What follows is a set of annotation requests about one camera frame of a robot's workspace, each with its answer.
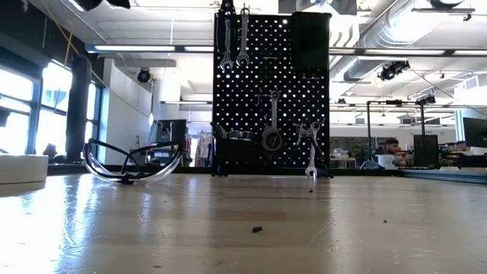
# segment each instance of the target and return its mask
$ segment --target computer monitor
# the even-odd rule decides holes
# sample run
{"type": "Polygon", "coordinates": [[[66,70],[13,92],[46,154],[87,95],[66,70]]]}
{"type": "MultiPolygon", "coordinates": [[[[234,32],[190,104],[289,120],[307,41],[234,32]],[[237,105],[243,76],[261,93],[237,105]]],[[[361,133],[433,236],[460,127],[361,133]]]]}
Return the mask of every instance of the computer monitor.
{"type": "Polygon", "coordinates": [[[156,142],[183,141],[186,134],[186,120],[158,120],[156,142]]]}
{"type": "Polygon", "coordinates": [[[463,132],[466,145],[487,148],[487,119],[463,118],[463,132]]]}
{"type": "Polygon", "coordinates": [[[414,166],[429,167],[438,164],[438,135],[414,135],[414,166]]]}

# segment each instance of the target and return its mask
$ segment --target pegboard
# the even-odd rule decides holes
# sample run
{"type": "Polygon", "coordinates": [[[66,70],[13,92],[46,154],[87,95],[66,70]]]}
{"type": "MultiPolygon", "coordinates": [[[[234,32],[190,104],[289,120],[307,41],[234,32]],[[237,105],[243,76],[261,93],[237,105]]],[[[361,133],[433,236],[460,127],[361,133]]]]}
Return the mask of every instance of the pegboard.
{"type": "MultiPolygon", "coordinates": [[[[241,19],[238,16],[238,51],[240,51],[241,19]]],[[[247,34],[247,54],[250,64],[223,72],[220,62],[223,54],[215,49],[213,79],[213,122],[230,130],[251,131],[254,138],[262,135],[267,124],[271,125],[271,100],[261,97],[256,106],[256,94],[269,95],[279,91],[277,127],[283,145],[276,155],[254,157],[256,165],[273,164],[275,167],[307,167],[310,143],[298,140],[297,128],[306,116],[311,122],[329,119],[328,72],[297,72],[291,64],[291,16],[250,15],[247,34]]],[[[317,134],[321,150],[329,153],[329,123],[322,124],[317,134]]]]}

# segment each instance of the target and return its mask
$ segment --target wooden table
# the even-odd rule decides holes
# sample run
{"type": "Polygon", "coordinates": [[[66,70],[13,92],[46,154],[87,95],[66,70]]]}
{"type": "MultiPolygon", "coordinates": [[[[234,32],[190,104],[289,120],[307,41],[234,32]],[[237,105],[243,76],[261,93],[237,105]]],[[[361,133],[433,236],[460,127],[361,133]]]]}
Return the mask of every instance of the wooden table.
{"type": "Polygon", "coordinates": [[[485,274],[486,197],[399,177],[49,177],[0,186],[0,273],[485,274]]]}

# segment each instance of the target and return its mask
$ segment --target large window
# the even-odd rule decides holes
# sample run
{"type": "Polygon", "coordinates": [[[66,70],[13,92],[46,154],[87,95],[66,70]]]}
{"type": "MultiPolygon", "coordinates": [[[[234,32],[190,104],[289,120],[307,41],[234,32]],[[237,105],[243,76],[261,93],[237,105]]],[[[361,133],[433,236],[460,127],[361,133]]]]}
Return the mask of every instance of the large window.
{"type": "Polygon", "coordinates": [[[7,126],[0,127],[0,148],[12,155],[25,154],[28,131],[29,116],[10,113],[7,126]]]}
{"type": "MultiPolygon", "coordinates": [[[[0,69],[0,106],[11,111],[5,127],[0,128],[0,148],[10,154],[41,155],[48,144],[65,155],[66,115],[72,73],[51,62],[43,70],[42,90],[13,72],[0,69]]],[[[100,89],[90,84],[84,138],[97,137],[100,89]]]]}
{"type": "Polygon", "coordinates": [[[7,125],[0,127],[0,148],[13,155],[26,151],[32,92],[32,81],[0,70],[0,106],[11,111],[7,125]]]}
{"type": "MultiPolygon", "coordinates": [[[[37,129],[36,151],[42,154],[48,144],[56,146],[58,154],[65,155],[66,114],[68,110],[69,90],[71,89],[71,72],[55,63],[50,63],[43,72],[44,86],[41,99],[39,126],[37,129]]],[[[88,111],[85,140],[93,136],[94,123],[98,117],[95,113],[99,90],[90,84],[88,90],[88,111]]]]}

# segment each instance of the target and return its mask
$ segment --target safety glasses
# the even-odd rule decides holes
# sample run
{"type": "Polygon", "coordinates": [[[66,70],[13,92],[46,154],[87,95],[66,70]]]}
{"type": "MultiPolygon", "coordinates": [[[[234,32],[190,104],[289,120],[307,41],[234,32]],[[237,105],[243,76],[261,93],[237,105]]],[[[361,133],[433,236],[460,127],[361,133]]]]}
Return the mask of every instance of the safety glasses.
{"type": "Polygon", "coordinates": [[[127,153],[113,145],[109,145],[95,139],[89,139],[83,147],[84,164],[95,177],[101,180],[113,181],[122,184],[133,184],[136,181],[155,182],[162,180],[174,171],[174,169],[180,162],[182,154],[183,142],[161,142],[155,145],[148,145],[144,148],[136,149],[130,153],[127,153]],[[113,174],[108,171],[102,164],[100,164],[100,162],[91,154],[91,149],[93,145],[109,148],[126,156],[120,174],[113,174]],[[166,151],[170,155],[170,160],[164,166],[162,166],[160,170],[153,172],[143,172],[137,161],[134,159],[134,155],[141,153],[143,154],[143,152],[148,154],[149,151],[153,149],[166,151]],[[129,163],[129,160],[132,161],[132,163],[134,164],[136,172],[129,173],[127,171],[127,164],[129,163]]]}

